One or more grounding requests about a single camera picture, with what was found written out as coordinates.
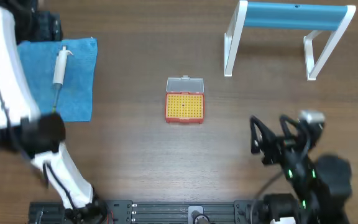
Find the white frame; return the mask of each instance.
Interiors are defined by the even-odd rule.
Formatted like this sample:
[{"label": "white frame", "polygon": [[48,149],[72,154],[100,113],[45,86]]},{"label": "white frame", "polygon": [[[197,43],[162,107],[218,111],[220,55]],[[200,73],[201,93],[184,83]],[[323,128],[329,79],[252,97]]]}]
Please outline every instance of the white frame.
[{"label": "white frame", "polygon": [[[231,77],[234,61],[236,59],[237,50],[239,47],[239,42],[241,38],[242,28],[244,27],[244,22],[246,20],[248,1],[240,0],[237,4],[236,9],[234,10],[232,19],[230,21],[227,32],[224,34],[224,76]],[[306,77],[307,80],[313,81],[316,80],[318,73],[321,71],[322,67],[326,63],[328,57],[333,52],[336,44],[341,39],[343,33],[350,24],[354,13],[356,11],[355,6],[347,6],[347,12],[339,24],[339,27],[336,31],[331,32],[327,44],[321,53],[316,64],[314,64],[314,55],[313,55],[313,44],[312,41],[317,37],[322,30],[314,30],[309,35],[303,38],[303,45],[305,49],[305,63],[306,63]]]}]

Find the open box lid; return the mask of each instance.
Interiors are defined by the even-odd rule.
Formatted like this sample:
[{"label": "open box lid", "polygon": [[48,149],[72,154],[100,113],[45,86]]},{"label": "open box lid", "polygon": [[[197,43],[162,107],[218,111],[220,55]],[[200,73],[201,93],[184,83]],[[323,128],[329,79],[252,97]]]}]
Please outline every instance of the open box lid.
[{"label": "open box lid", "polygon": [[168,78],[167,93],[204,93],[203,78]]}]

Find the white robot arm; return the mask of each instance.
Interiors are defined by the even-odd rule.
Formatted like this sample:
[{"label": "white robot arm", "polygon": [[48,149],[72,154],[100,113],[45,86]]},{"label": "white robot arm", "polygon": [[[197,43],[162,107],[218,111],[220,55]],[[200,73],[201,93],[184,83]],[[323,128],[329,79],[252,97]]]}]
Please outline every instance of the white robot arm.
[{"label": "white robot arm", "polygon": [[42,147],[28,150],[20,146],[24,131],[17,130],[23,129],[24,123],[40,126],[42,116],[27,86],[17,53],[14,26],[12,13],[0,7],[0,135],[7,133],[10,141],[14,142],[13,151],[21,152],[41,170],[61,196],[68,213],[74,211],[72,215],[82,219],[84,214],[78,210],[91,207],[97,196],[76,168],[64,141],[55,144],[55,149]]}]

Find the blue and white stand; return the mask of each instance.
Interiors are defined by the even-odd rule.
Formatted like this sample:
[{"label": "blue and white stand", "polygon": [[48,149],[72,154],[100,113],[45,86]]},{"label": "blue and white stand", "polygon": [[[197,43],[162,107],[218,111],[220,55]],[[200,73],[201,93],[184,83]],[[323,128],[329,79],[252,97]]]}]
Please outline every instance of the blue and white stand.
[{"label": "blue and white stand", "polygon": [[[313,30],[303,38],[306,76],[316,80],[356,11],[355,6],[319,6],[248,2],[240,0],[224,34],[224,76],[231,77],[243,27]],[[312,40],[330,31],[328,42],[314,64]]]}]

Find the brown wood surface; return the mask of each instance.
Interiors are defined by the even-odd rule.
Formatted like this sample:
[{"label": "brown wood surface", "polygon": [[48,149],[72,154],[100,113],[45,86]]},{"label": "brown wood surface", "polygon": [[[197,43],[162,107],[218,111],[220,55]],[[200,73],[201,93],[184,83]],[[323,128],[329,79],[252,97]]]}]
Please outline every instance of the brown wood surface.
[{"label": "brown wood surface", "polygon": [[[279,131],[280,114],[317,109],[327,123],[311,157],[350,160],[354,193],[346,210],[358,223],[358,1],[296,2],[357,6],[315,82],[306,81],[303,30],[244,29],[233,77],[224,78],[223,34],[235,0],[47,1],[65,38],[98,39],[92,120],[67,124],[68,151],[84,178],[104,198],[250,198],[278,167],[263,167],[250,153],[249,116]],[[316,54],[327,38],[315,40]],[[202,125],[165,122],[167,78],[183,75],[204,78]],[[289,190],[281,179],[268,191]],[[0,223],[26,222],[34,200],[59,197],[19,156],[0,151]]]}]

